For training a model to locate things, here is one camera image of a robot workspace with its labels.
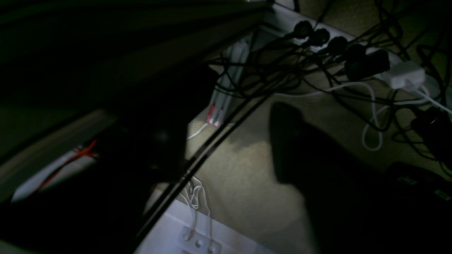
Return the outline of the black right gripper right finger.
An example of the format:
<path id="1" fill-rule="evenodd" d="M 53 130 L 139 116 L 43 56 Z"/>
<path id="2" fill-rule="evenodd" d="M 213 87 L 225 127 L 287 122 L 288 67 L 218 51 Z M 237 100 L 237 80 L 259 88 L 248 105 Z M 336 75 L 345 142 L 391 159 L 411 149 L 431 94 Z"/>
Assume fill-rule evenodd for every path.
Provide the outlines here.
<path id="1" fill-rule="evenodd" d="M 282 102 L 270 109 L 273 169 L 304 204 L 320 254 L 450 254 L 451 182 L 410 164 L 374 171 Z"/>

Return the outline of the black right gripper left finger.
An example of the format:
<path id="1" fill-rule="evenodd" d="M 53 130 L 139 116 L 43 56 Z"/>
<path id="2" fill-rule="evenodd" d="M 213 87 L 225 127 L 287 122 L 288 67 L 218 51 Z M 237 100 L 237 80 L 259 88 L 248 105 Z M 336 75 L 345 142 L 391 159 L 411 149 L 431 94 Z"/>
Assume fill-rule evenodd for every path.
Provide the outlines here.
<path id="1" fill-rule="evenodd" d="M 184 173 L 188 124 L 218 79 L 206 65 L 179 78 L 28 196 L 1 204 L 1 241 L 39 254 L 131 254 L 152 188 Z"/>

